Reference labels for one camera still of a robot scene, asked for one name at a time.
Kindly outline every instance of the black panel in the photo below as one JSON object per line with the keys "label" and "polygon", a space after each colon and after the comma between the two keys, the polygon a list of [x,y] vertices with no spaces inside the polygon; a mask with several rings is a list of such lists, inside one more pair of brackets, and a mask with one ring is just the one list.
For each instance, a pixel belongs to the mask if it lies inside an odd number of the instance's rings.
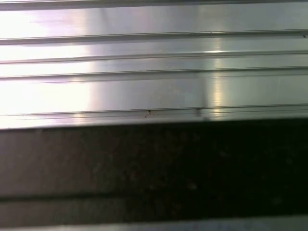
{"label": "black panel", "polygon": [[0,226],[308,213],[308,121],[0,132]]}

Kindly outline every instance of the aluminum profile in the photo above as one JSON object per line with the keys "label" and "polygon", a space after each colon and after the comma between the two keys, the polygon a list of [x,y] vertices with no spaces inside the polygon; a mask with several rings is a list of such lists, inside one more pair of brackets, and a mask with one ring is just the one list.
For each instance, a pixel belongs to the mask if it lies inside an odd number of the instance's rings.
{"label": "aluminum profile", "polygon": [[0,128],[308,115],[308,2],[107,3],[0,3]]}

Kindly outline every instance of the silver metal bar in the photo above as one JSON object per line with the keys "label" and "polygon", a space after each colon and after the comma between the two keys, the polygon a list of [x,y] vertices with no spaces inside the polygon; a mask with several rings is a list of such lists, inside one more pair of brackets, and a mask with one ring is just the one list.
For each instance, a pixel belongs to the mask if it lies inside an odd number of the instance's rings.
{"label": "silver metal bar", "polygon": [[99,61],[2,64],[0,77],[129,72],[294,68],[308,66],[308,54],[213,58],[148,58]]}
{"label": "silver metal bar", "polygon": [[0,63],[308,53],[305,38],[192,38],[0,46]]}
{"label": "silver metal bar", "polygon": [[200,108],[202,96],[200,79],[2,82],[0,115]]}
{"label": "silver metal bar", "polygon": [[275,218],[218,219],[208,221],[147,223],[130,225],[87,225],[12,229],[12,231],[305,231],[307,216]]}
{"label": "silver metal bar", "polygon": [[245,76],[207,78],[207,107],[288,105],[308,103],[308,78],[294,76]]}
{"label": "silver metal bar", "polygon": [[292,2],[4,11],[0,39],[307,30],[307,7]]}

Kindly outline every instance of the metal surface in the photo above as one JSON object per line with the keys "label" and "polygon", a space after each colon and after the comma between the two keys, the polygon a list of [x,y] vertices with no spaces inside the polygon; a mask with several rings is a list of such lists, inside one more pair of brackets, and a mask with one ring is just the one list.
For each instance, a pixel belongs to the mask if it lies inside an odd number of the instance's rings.
{"label": "metal surface", "polygon": [[4,11],[0,39],[307,30],[307,7],[294,2]]}
{"label": "metal surface", "polygon": [[210,221],[190,221],[178,223],[158,223],[141,225],[92,225],[68,227],[39,227],[27,229],[13,229],[14,231],[305,231],[308,226],[307,216],[277,217],[277,218],[249,218],[249,219],[221,219]]}
{"label": "metal surface", "polygon": [[1,12],[0,128],[307,116],[308,2],[89,2]]}

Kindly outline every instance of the shiny metal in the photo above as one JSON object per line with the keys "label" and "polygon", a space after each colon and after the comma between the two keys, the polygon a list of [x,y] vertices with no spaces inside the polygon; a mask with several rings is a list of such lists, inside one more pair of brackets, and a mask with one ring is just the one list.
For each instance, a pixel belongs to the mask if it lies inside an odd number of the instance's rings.
{"label": "shiny metal", "polygon": [[0,128],[308,117],[308,2],[81,2],[0,12]]}
{"label": "shiny metal", "polygon": [[9,100],[0,102],[0,116],[200,108],[203,105],[202,94],[200,79],[49,84],[2,82],[0,98]]}
{"label": "shiny metal", "polygon": [[3,64],[1,77],[104,73],[294,68],[308,66],[308,54],[216,58],[147,58],[99,61]]}
{"label": "shiny metal", "polygon": [[307,30],[307,7],[292,2],[3,11],[0,39],[301,31]]}
{"label": "shiny metal", "polygon": [[207,107],[308,104],[304,75],[207,78]]}
{"label": "shiny metal", "polygon": [[0,46],[0,63],[308,53],[302,38],[191,38]]}
{"label": "shiny metal", "polygon": [[145,223],[124,225],[81,225],[11,229],[12,231],[306,231],[307,216],[275,218],[217,219],[170,223]]}

